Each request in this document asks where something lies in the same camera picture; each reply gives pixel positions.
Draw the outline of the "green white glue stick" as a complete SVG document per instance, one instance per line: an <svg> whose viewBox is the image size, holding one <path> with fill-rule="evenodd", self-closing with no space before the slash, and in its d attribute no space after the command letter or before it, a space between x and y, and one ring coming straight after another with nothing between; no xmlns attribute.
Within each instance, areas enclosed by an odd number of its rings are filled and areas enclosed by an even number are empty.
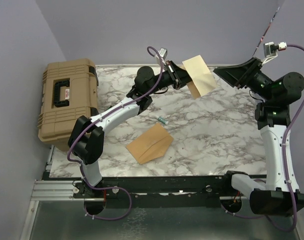
<svg viewBox="0 0 304 240"><path fill-rule="evenodd" d="M161 123L163 123L163 124L165 124L165 125L168 125L168 123L169 123L169 121L167 121L165 118L163 118L163 117L161 117L161 116L159 116L157 119L158 119Z"/></svg>

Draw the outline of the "brown paper envelope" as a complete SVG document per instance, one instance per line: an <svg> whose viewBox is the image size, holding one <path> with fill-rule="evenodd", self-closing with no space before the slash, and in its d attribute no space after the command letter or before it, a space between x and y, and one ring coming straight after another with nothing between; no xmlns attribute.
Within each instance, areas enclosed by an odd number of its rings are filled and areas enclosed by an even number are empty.
<svg viewBox="0 0 304 240"><path fill-rule="evenodd" d="M126 149L140 164L163 157L173 142L173 137L159 123L141 134L126 146Z"/></svg>

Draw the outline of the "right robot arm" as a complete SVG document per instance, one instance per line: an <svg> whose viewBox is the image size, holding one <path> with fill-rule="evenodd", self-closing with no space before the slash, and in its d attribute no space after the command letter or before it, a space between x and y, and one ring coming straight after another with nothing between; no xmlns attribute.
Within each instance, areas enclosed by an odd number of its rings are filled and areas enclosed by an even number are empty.
<svg viewBox="0 0 304 240"><path fill-rule="evenodd" d="M256 215L288 217L304 208L304 193L293 172L288 130L289 106L301 98L304 77L289 72L272 81L261 67L261 60L253 57L239 65L214 69L230 86L248 88L264 100L256 105L255 120L265 150L266 183L262 185L244 172L228 171L221 189L228 196L241 192Z"/></svg>

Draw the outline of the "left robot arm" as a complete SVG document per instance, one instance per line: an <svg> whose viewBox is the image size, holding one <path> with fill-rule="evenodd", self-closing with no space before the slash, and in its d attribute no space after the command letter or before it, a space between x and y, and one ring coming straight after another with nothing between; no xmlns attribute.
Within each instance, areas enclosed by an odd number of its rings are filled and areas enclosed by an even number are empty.
<svg viewBox="0 0 304 240"><path fill-rule="evenodd" d="M98 159L103 153L104 138L107 133L126 120L145 111L152 103L151 95L172 86L180 89L192 81L188 72L172 61L167 61L160 74L155 75L149 66L138 69L134 85L126 97L105 112L76 120L68 140L68 155L78 157L82 177L86 181L85 192L91 197L101 194L102 175Z"/></svg>

